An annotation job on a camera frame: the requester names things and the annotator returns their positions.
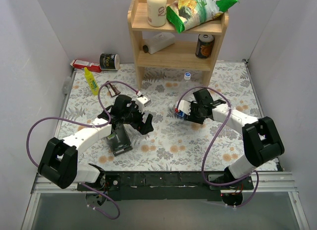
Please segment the small blue-label water bottle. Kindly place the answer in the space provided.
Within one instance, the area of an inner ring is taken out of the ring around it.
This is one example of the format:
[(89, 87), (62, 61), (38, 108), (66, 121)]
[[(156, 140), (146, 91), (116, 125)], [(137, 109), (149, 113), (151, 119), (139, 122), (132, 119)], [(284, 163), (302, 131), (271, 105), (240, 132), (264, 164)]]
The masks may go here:
[(184, 111), (181, 110), (183, 108), (182, 103), (179, 104), (178, 108), (176, 108), (176, 105), (177, 105), (177, 103), (175, 103), (175, 110), (174, 111), (169, 109), (170, 112), (172, 113), (174, 118), (185, 120), (185, 117), (186, 117), (187, 114)]

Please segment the clear plastic bottle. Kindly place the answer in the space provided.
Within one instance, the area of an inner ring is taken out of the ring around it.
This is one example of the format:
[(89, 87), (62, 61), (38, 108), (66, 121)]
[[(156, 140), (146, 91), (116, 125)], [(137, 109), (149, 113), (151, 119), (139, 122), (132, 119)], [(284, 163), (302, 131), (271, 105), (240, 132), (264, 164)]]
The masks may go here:
[(184, 90), (187, 90), (187, 89), (189, 89), (190, 87), (191, 87), (191, 79), (190, 80), (185, 80), (184, 78), (183, 78), (183, 89)]

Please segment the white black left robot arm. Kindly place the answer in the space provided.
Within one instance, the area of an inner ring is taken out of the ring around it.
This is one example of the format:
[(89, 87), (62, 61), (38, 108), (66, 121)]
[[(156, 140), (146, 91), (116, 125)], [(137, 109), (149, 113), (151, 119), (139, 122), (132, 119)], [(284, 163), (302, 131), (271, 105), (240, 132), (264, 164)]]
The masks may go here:
[(102, 112), (91, 127), (62, 139), (50, 139), (38, 166), (38, 173), (62, 189), (72, 183), (85, 183), (94, 190), (105, 188), (105, 171), (94, 164), (78, 164), (78, 157), (103, 138), (114, 156), (132, 150), (124, 126), (128, 124), (142, 135), (152, 132), (152, 114), (146, 120), (143, 119), (144, 109), (150, 103), (151, 100), (145, 96), (135, 100), (126, 95), (117, 96), (114, 105), (106, 108), (110, 113)]

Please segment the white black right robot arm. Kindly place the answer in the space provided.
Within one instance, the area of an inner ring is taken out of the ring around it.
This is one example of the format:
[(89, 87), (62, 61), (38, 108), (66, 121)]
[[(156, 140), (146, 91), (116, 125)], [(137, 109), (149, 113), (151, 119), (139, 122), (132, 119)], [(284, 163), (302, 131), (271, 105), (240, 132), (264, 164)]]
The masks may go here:
[(231, 107), (230, 101), (223, 95), (214, 100), (210, 94), (212, 88), (198, 86), (190, 90), (193, 92), (194, 101), (179, 98), (175, 107), (176, 113), (183, 113), (186, 121), (197, 124), (203, 124), (207, 118), (220, 122), (216, 137), (228, 126), (243, 138), (244, 154), (226, 167), (223, 175), (213, 182), (203, 175), (207, 184), (235, 189), (256, 168), (285, 152), (278, 130), (270, 117), (257, 118), (238, 111)]

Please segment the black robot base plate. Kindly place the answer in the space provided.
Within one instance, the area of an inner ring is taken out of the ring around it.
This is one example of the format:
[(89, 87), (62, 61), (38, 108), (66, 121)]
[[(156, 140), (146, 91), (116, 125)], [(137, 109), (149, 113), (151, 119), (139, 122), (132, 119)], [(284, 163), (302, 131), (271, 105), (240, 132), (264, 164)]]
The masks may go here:
[(242, 191), (253, 190), (251, 177), (232, 186), (211, 186), (199, 171), (107, 171), (100, 184), (87, 184), (105, 192), (114, 201), (183, 200), (222, 201), (221, 192), (234, 192), (242, 201)]

